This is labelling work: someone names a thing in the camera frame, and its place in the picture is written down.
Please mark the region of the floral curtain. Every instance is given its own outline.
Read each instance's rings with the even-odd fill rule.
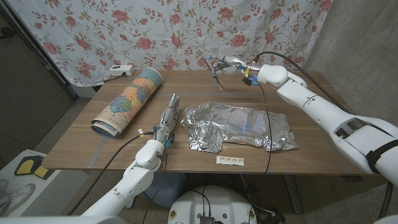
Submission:
[[[204,56],[264,50],[304,65],[331,0],[8,0],[65,78],[103,84],[112,65],[203,70]],[[261,63],[289,62],[273,55]]]

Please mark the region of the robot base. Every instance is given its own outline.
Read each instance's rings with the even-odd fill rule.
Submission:
[[[203,193],[203,187],[194,189]],[[240,194],[233,190],[220,186],[207,186],[204,195],[210,203],[211,217],[214,221],[220,221],[224,224],[239,223],[248,224],[251,215],[250,224],[256,224],[256,216],[251,204]],[[206,198],[205,216],[209,217],[209,206]],[[200,224],[200,217],[203,215],[202,195],[189,191],[183,194],[174,202],[170,209],[168,224]]]

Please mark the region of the crumpled aluminum foil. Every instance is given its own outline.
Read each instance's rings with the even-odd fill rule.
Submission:
[[[299,148],[284,114],[269,113],[272,150]],[[182,126],[189,133],[189,147],[217,153],[223,142],[236,142],[271,149],[267,112],[209,101],[187,107]]]

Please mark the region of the shoe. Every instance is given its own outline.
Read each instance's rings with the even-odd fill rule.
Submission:
[[[0,180],[0,189],[6,190],[8,187],[9,181],[6,179]]]
[[[7,207],[3,210],[1,216],[6,217],[15,209],[19,208],[23,203],[25,203],[36,189],[36,185],[27,184],[18,190],[10,194],[10,202]]]
[[[0,180],[0,214],[10,202],[10,195],[6,192],[9,181],[6,179]]]

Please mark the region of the power strip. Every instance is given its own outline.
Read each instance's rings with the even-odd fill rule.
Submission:
[[[134,67],[132,65],[113,65],[109,71],[111,71],[112,76],[121,76],[123,72],[126,72],[126,76],[131,76],[134,71]]]

